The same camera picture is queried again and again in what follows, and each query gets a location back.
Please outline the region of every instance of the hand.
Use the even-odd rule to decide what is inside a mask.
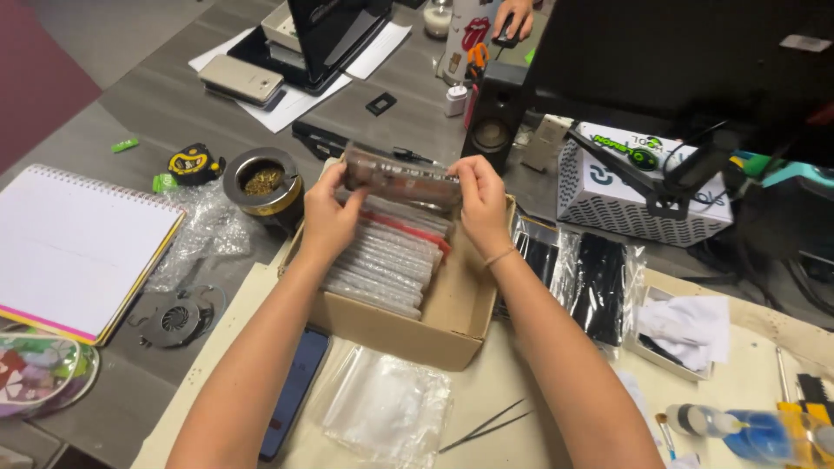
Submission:
[[[354,240],[359,209],[367,191],[354,191],[342,207],[334,197],[347,169],[344,163],[333,164],[304,195],[304,237],[299,256],[313,257],[332,264]]]
[[[533,30],[533,0],[504,0],[498,7],[498,14],[495,15],[495,26],[492,31],[492,38],[495,39],[504,27],[504,21],[514,13],[513,23],[507,28],[507,38],[512,39],[521,27],[519,40],[524,41],[530,36]]]
[[[464,196],[461,220],[466,235],[484,259],[506,252],[512,246],[507,230],[507,200],[504,181],[481,155],[458,160],[449,174],[460,179]]]

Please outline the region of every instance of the speaker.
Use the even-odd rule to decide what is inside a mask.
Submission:
[[[503,174],[507,156],[521,126],[526,105],[521,85],[527,68],[490,60],[478,85],[460,157],[483,154],[498,174]]]

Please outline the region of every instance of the orange scissors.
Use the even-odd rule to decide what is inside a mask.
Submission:
[[[466,65],[466,74],[470,75],[470,79],[480,79],[480,75],[484,72],[486,61],[490,60],[490,51],[486,50],[484,43],[477,43],[469,50],[467,59],[469,62]]]

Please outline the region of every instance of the gray desk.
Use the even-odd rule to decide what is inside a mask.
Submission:
[[[193,142],[205,143],[214,154],[227,159],[255,147],[285,149],[294,156],[309,186],[318,178],[322,164],[291,137],[289,129],[272,134],[237,104],[207,96],[187,65],[189,59],[257,24],[278,4],[279,0],[226,0],[211,7],[109,88],[97,103],[0,176],[0,187],[26,165],[46,163],[148,190],[153,175],[165,170],[168,157]],[[424,35],[420,12],[395,5],[394,22],[414,25],[406,42],[367,81],[354,80],[304,120],[347,137],[406,147],[450,164],[459,157],[465,131],[460,117],[443,115],[447,87],[432,78],[445,45]],[[364,106],[383,92],[399,101],[374,117]],[[110,154],[110,144],[131,134],[141,142],[138,147]],[[525,209],[555,218],[553,176],[512,164],[505,181]],[[250,255],[202,265],[195,275],[233,295],[252,263],[269,262],[281,242],[257,233]],[[671,275],[707,273],[682,250],[648,245],[654,269]],[[782,282],[774,290],[787,306],[811,314],[792,285]],[[741,295],[734,289],[726,293]],[[150,315],[169,298],[144,295],[133,313]],[[112,343],[102,349],[101,374],[90,394],[77,405],[33,424],[110,466],[129,466],[204,340],[177,350],[145,349],[138,345],[138,332],[122,325]]]

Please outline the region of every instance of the notebook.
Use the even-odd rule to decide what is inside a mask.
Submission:
[[[29,166],[0,192],[0,315],[104,343],[184,216],[154,195]]]

